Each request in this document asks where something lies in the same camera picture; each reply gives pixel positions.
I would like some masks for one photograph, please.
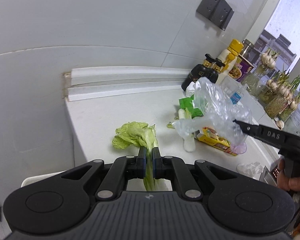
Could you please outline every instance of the human hand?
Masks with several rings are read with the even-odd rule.
[[[278,188],[281,188],[285,191],[293,190],[300,191],[300,177],[298,178],[288,178],[284,174],[284,160],[281,160],[278,164],[279,174],[277,176],[277,185]]]
[[[285,191],[293,190],[300,191],[300,177],[298,178],[288,178],[284,174],[284,160],[281,160],[278,164],[279,174],[277,176],[277,185],[278,188],[281,188]]]

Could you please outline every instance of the black bottle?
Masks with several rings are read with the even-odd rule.
[[[208,75],[209,68],[204,67],[202,64],[198,64],[191,70],[186,80],[182,83],[181,88],[183,91],[186,91],[186,88],[191,82],[196,82],[199,78],[207,77]]]
[[[210,54],[206,54],[206,59],[203,61],[203,66],[210,68],[211,64],[213,64],[214,62],[216,62],[216,60],[210,56]]]
[[[224,63],[222,63],[222,61],[220,59],[216,59],[215,63],[211,66],[211,68],[209,68],[209,75],[208,75],[208,79],[212,82],[212,83],[216,83],[219,77],[219,72],[221,71],[221,69],[225,66]]]

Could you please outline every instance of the food box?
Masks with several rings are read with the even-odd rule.
[[[254,66],[239,54],[237,61],[233,68],[229,71],[228,75],[238,82],[241,82],[253,68]]]
[[[196,116],[203,116],[201,110],[194,105],[194,95],[189,98],[181,98],[179,99],[179,105],[181,109],[188,109],[191,113],[191,117],[194,118]]]
[[[219,136],[216,130],[212,128],[203,127],[202,130],[200,130],[197,134],[197,139],[221,151],[229,153],[233,156],[237,156],[237,154],[231,151],[230,143],[226,139]]]

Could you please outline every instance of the bottle label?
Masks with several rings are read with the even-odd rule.
[[[240,96],[237,92],[235,92],[235,93],[231,96],[230,99],[231,99],[232,103],[235,105],[236,103],[239,102],[239,100],[241,99],[241,96]]]

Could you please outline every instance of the clear plastic bag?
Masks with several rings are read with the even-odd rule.
[[[257,179],[257,175],[263,171],[264,166],[260,165],[260,162],[254,162],[250,164],[239,163],[237,171],[249,178]]]
[[[247,135],[243,134],[240,126],[233,121],[252,123],[250,109],[246,106],[234,105],[221,87],[211,83],[206,77],[199,78],[194,88],[194,104],[201,110],[203,116],[173,122],[172,125],[178,134],[187,138],[190,133],[203,127],[211,127],[232,144],[243,143]]]

